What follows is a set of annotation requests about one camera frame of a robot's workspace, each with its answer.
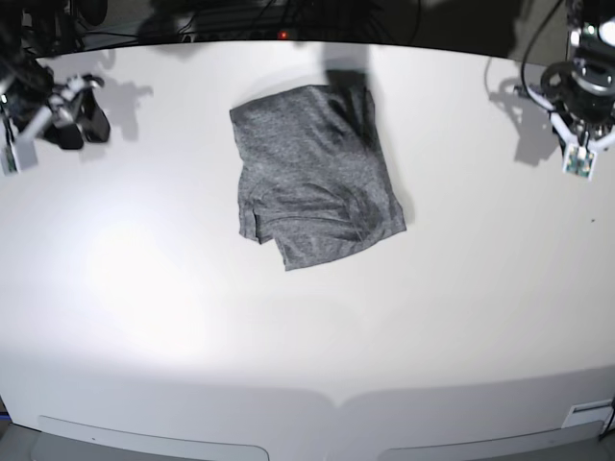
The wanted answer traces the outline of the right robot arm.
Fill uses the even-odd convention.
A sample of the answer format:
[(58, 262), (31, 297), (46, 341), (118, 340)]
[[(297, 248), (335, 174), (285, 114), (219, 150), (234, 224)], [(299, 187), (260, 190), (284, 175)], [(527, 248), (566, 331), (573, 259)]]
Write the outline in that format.
[(92, 12), (83, 1), (1, 3), (1, 124), (11, 149), (36, 139), (63, 150), (109, 141), (111, 125), (94, 96), (104, 80), (83, 74), (61, 83), (38, 62), (82, 51), (78, 21), (98, 25), (107, 7), (106, 1), (95, 1)]

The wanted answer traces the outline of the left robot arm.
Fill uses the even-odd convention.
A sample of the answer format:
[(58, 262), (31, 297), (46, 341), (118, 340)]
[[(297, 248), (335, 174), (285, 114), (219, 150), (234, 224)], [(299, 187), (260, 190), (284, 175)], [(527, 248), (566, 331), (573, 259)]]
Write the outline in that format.
[[(538, 85), (527, 80), (529, 55), (560, 7), (566, 9), (565, 61), (550, 64)], [(614, 145), (614, 3), (557, 1), (527, 45), (515, 91), (545, 111), (563, 155), (595, 155)]]

